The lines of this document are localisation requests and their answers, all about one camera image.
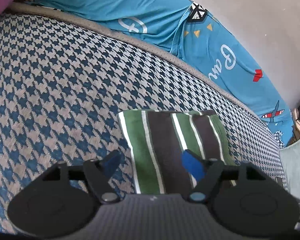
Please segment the green grey striped t-shirt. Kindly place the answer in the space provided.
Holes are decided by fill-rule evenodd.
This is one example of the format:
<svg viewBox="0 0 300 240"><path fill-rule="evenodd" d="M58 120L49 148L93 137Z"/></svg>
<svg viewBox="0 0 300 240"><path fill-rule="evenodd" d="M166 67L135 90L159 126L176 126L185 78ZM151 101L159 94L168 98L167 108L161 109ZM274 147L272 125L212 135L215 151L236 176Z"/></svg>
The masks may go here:
<svg viewBox="0 0 300 240"><path fill-rule="evenodd" d="M118 120L130 148L136 193L187 195L199 179L183 167L185 150L234 165L225 128L213 110L133 109L120 112Z"/></svg>

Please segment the light blue cloth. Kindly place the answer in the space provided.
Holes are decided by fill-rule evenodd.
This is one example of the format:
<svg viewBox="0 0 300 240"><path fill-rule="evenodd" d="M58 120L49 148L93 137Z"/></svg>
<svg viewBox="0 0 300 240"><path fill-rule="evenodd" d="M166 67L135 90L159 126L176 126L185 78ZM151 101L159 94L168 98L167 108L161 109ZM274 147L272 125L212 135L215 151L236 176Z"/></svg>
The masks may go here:
<svg viewBox="0 0 300 240"><path fill-rule="evenodd" d="M300 200L300 140L279 150L288 192Z"/></svg>

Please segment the houndstooth bed mat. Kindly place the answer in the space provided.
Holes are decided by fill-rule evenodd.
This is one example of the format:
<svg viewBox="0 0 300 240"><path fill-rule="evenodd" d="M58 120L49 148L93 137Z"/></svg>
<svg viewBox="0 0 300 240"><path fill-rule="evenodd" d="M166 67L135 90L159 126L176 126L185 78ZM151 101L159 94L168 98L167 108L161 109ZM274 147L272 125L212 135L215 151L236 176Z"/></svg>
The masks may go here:
<svg viewBox="0 0 300 240"><path fill-rule="evenodd" d="M117 122L128 109L213 109L236 163L285 178L265 124L220 89L157 55L86 25L26 13L0 16L0 232L12 233L10 200L49 166L123 154L110 180L134 192L130 152Z"/></svg>

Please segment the blue printed quilt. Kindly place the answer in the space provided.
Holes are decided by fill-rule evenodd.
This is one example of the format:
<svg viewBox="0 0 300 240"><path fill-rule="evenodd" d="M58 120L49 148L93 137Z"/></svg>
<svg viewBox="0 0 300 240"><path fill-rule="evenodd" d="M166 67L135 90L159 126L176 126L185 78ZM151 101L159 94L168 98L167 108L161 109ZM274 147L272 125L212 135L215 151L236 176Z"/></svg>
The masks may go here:
<svg viewBox="0 0 300 240"><path fill-rule="evenodd" d="M289 107L265 72L207 9L192 0L22 0L94 21L157 46L249 107L286 146Z"/></svg>

